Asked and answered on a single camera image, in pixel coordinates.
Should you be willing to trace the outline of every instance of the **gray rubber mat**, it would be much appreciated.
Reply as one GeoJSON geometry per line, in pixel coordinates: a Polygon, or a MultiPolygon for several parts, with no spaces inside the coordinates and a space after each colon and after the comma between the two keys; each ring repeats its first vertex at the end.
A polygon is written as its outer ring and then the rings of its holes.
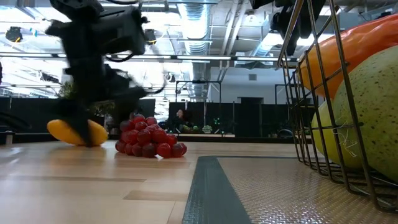
{"type": "Polygon", "coordinates": [[[394,224],[398,216],[296,159],[210,156],[198,160],[183,223],[394,224]]]}

